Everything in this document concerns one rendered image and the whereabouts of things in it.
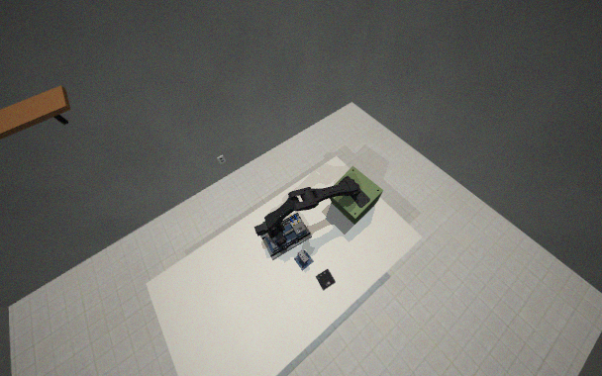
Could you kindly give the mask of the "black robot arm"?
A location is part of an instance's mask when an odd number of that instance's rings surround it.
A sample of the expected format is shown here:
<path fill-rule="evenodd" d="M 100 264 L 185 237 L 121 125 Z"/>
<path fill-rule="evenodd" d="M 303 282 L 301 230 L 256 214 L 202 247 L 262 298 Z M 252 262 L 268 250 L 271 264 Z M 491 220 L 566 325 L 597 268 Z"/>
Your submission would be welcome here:
<path fill-rule="evenodd" d="M 317 207 L 319 205 L 318 203 L 321 201 L 336 196 L 351 196 L 360 207 L 363 207 L 370 201 L 370 199 L 363 193 L 361 189 L 359 190 L 358 188 L 360 189 L 359 185 L 355 183 L 353 179 L 350 179 L 348 176 L 346 176 L 340 181 L 340 184 L 335 186 L 322 189 L 311 189 L 311 187 L 307 187 L 291 191 L 288 193 L 289 198 L 287 201 L 276 211 L 267 214 L 264 217 L 265 222 L 262 222 L 262 224 L 254 227 L 255 231 L 257 235 L 263 235 L 268 233 L 268 230 L 270 230 L 272 236 L 276 237 L 279 245 L 285 244 L 286 239 L 282 234 L 283 230 L 280 225 L 284 218 L 286 218 L 289 214 L 294 211 L 311 210 Z M 302 202 L 299 201 L 297 196 L 301 196 Z"/>

